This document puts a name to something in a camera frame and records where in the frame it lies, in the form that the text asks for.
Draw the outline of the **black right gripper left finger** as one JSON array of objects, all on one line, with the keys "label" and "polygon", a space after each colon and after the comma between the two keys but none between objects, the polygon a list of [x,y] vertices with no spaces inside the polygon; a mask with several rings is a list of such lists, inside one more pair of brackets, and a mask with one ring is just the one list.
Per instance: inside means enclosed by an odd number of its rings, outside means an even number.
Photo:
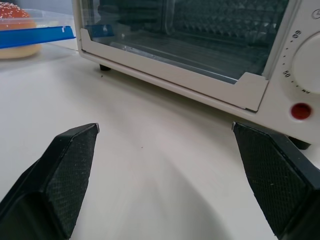
[{"label": "black right gripper left finger", "polygon": [[57,135],[0,202],[2,240],[69,240],[88,188],[98,123]]}]

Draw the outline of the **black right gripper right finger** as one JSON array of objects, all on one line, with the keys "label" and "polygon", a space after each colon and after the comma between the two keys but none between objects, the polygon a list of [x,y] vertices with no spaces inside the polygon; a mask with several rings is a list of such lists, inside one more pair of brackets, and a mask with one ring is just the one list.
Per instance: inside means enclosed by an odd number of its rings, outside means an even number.
[{"label": "black right gripper right finger", "polygon": [[247,181],[279,240],[320,238],[320,170],[284,134],[234,122]]}]

